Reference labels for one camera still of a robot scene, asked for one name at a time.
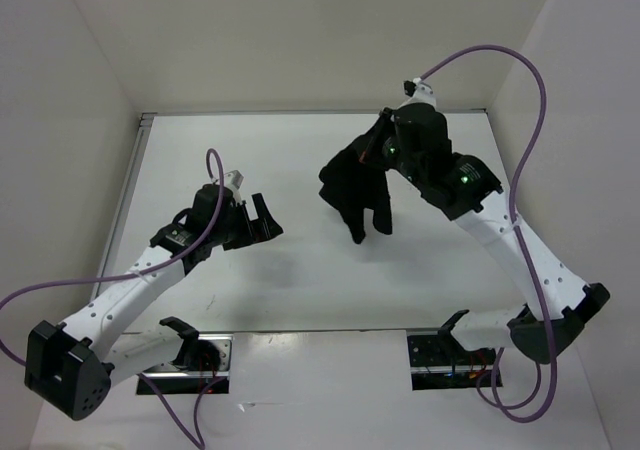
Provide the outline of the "black skirt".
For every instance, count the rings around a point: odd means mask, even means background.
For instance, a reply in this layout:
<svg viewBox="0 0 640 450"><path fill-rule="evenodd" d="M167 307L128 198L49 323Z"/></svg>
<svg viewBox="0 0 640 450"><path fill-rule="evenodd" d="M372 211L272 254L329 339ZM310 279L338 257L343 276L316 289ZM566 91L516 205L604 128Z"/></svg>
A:
<svg viewBox="0 0 640 450"><path fill-rule="evenodd" d="M360 162L370 135L358 136L338 152L319 172L319 196L341 216L355 244L366 233L364 211L373 211L373 226L381 234L393 232L391 199L386 173Z"/></svg>

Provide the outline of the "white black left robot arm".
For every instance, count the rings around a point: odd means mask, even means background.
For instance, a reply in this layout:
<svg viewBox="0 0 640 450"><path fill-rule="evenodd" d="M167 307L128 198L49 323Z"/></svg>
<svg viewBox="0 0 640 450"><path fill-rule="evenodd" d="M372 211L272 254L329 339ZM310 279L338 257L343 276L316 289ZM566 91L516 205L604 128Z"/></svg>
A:
<svg viewBox="0 0 640 450"><path fill-rule="evenodd" d="M207 369L217 370L217 348L177 317L161 319L150 332L125 332L214 248L236 250L283 234L263 196L255 194L252 201L255 218L249 216L238 186L204 185L192 206L154 235L124 280L62 322L43 321L30 332L26 386L79 421L102 404L113 386L156 365L169 363L184 370L205 363Z"/></svg>

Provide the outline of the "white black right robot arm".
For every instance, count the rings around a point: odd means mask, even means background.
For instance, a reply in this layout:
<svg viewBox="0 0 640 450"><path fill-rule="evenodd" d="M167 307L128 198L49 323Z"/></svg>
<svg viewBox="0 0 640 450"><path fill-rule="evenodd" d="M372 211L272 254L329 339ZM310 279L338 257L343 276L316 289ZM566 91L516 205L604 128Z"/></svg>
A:
<svg viewBox="0 0 640 450"><path fill-rule="evenodd" d="M362 164L395 170L430 205L471 235L524 297L521 307L460 310L440 328L450 363L474 350L516 348L547 365L607 303L609 291L570 271L509 207L498 177L479 158L453 151L445 117L427 103L383 110L353 143Z"/></svg>

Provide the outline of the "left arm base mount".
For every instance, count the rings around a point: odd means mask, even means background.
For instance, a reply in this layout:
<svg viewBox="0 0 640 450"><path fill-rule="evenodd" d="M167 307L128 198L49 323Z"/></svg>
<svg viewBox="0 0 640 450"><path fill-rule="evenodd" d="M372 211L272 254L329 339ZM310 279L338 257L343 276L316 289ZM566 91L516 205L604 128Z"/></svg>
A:
<svg viewBox="0 0 640 450"><path fill-rule="evenodd" d="M163 395L228 394L234 337L231 334L200 335L198 353L184 366L163 362L143 373Z"/></svg>

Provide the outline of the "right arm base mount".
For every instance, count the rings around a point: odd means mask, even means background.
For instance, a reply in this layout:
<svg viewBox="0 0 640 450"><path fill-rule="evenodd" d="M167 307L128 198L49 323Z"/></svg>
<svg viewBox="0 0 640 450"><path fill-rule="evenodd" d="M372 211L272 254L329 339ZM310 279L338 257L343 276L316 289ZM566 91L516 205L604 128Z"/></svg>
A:
<svg viewBox="0 0 640 450"><path fill-rule="evenodd" d="M407 335L413 391L489 387L494 349L467 351L448 344L437 333Z"/></svg>

